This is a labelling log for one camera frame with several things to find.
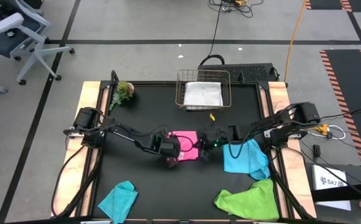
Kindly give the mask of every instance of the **white towel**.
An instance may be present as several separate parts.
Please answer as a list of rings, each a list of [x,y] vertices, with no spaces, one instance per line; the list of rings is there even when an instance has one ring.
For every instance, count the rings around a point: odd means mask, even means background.
[[[223,106],[220,83],[186,83],[183,104],[188,110],[206,110],[208,109],[206,106]]]

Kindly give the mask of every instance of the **blue cloth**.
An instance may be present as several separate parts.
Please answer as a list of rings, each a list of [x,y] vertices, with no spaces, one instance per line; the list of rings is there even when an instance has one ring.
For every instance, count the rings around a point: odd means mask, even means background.
[[[225,172],[250,174],[255,180],[269,178],[268,158],[254,139],[243,144],[240,156],[237,159],[230,155],[229,146],[233,156],[237,156],[240,150],[239,144],[226,144],[223,146],[223,170]]]
[[[123,223],[137,195],[138,193],[135,191],[134,185],[129,181],[124,181],[117,184],[106,198],[100,202],[98,207],[104,211],[114,223]]]

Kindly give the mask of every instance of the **teal cloth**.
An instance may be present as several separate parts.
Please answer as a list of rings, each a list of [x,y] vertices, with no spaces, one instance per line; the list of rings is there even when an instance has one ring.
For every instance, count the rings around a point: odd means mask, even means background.
[[[231,144],[230,150],[234,156],[237,156],[240,145]],[[254,139],[243,144],[237,159],[230,155],[229,144],[223,146],[223,170],[225,172],[250,174],[255,180],[265,180],[270,176],[268,163],[268,157],[261,151]]]
[[[111,190],[98,207],[109,216],[114,223],[124,223],[132,207],[133,202],[138,195],[134,185],[129,181],[117,184]]]
[[[214,204],[229,215],[246,219],[277,220],[279,218],[271,179],[260,180],[249,190],[237,194],[221,190]]]

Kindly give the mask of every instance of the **small plant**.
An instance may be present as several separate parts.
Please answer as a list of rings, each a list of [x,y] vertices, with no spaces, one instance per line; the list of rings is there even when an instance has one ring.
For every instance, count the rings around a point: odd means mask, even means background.
[[[113,99],[110,103],[109,110],[114,109],[116,105],[121,105],[124,100],[132,98],[134,86],[128,82],[119,82],[117,90],[113,93]]]

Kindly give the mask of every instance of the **lime green towel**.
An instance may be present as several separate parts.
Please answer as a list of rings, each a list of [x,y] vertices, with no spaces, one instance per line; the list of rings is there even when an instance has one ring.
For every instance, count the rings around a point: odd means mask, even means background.
[[[277,220],[279,218],[273,194],[273,181],[261,180],[241,193],[231,194],[221,190],[214,204],[229,215],[252,220]]]

